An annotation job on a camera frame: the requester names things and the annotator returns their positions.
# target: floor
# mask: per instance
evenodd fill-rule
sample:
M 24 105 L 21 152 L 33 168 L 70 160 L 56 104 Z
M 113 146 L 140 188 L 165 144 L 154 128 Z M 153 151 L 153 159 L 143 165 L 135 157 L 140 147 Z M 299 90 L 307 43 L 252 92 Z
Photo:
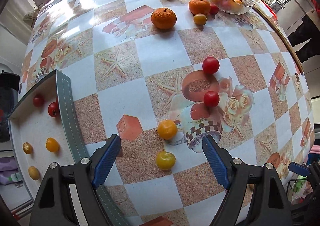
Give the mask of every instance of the floor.
M 277 12 L 278 22 L 285 30 L 287 35 L 291 34 L 296 28 L 302 24 L 302 18 L 306 12 L 310 11 L 313 5 L 310 0 L 291 0 L 285 5 L 284 9 Z M 299 50 L 305 43 L 294 47 Z M 302 63 L 304 74 L 310 91 L 311 98 L 320 96 L 320 55 L 316 55 L 311 59 Z

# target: yellow cherry tomato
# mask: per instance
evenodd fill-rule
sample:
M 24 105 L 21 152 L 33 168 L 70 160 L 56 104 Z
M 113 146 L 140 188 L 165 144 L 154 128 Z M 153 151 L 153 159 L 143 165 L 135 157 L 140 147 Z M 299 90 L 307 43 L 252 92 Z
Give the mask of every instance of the yellow cherry tomato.
M 45 147 L 50 152 L 57 152 L 60 148 L 59 143 L 54 138 L 48 138 Z
M 29 142 L 23 143 L 22 148 L 23 148 L 23 151 L 28 155 L 31 154 L 33 151 L 33 147 L 31 146 L 31 144 Z
M 207 22 L 207 17 L 204 14 L 196 14 L 193 17 L 193 22 L 197 25 L 204 26 Z
M 165 119 L 159 123 L 157 131 L 161 138 L 169 140 L 176 135 L 178 128 L 172 120 Z
M 167 151 L 161 151 L 156 157 L 156 164 L 161 170 L 169 170 L 176 163 L 174 154 Z

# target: pink object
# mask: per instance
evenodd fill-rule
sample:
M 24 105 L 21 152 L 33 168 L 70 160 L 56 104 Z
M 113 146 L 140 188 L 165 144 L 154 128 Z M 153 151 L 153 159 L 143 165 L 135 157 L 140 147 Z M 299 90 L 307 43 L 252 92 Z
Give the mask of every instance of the pink object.
M 120 138 L 134 141 L 142 132 L 140 121 L 137 117 L 123 115 L 117 124 Z
M 312 148 L 311 148 L 311 150 L 310 150 L 310 153 L 320 154 L 320 146 L 313 145 Z
M 0 172 L 17 169 L 16 161 L 14 157 L 1 157 L 0 158 Z

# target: red object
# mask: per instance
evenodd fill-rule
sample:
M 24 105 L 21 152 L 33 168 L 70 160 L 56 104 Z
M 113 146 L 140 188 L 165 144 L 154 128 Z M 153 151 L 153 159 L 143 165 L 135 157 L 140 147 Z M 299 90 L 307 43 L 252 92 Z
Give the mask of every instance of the red object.
M 37 108 L 41 107 L 44 104 L 44 99 L 42 95 L 37 94 L 33 97 L 33 105 Z
M 202 63 L 202 70 L 207 74 L 214 74 L 219 70 L 220 64 L 219 61 L 212 56 L 204 59 Z
M 210 112 L 206 105 L 202 102 L 196 103 L 191 107 L 190 116 L 193 120 L 199 120 L 201 118 L 209 118 Z
M 220 101 L 218 93 L 214 91 L 208 91 L 203 97 L 204 104 L 207 107 L 217 107 Z
M 139 119 L 129 115 L 123 115 L 116 127 L 121 139 L 130 141 L 134 141 L 142 132 Z
M 210 14 L 215 15 L 219 12 L 219 7 L 217 5 L 211 5 Z
M 59 115 L 59 106 L 56 102 L 50 103 L 48 113 L 53 118 L 56 118 Z
M 311 1 L 312 1 L 312 3 L 315 5 L 317 14 L 318 14 L 318 16 L 320 17 L 320 8 L 319 8 L 318 3 L 316 2 L 316 0 L 311 0 Z

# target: white wall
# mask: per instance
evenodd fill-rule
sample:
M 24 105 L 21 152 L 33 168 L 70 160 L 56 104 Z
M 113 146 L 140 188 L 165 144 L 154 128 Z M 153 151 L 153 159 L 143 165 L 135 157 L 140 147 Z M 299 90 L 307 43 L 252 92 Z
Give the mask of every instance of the white wall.
M 0 26 L 0 63 L 20 75 L 27 46 Z

